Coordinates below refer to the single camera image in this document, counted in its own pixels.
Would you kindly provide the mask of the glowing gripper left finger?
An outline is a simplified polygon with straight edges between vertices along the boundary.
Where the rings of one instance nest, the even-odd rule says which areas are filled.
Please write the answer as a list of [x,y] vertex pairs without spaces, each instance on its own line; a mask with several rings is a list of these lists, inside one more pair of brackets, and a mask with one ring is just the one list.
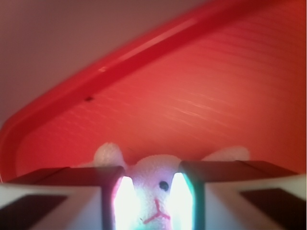
[[130,230],[132,180],[121,166],[45,168],[0,186],[3,230]]

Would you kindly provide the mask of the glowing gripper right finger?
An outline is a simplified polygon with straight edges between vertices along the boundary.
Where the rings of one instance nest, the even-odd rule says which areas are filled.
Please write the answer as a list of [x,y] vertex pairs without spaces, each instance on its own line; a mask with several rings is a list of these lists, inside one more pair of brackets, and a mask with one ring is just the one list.
[[171,187],[175,230],[304,230],[307,179],[265,161],[183,161]]

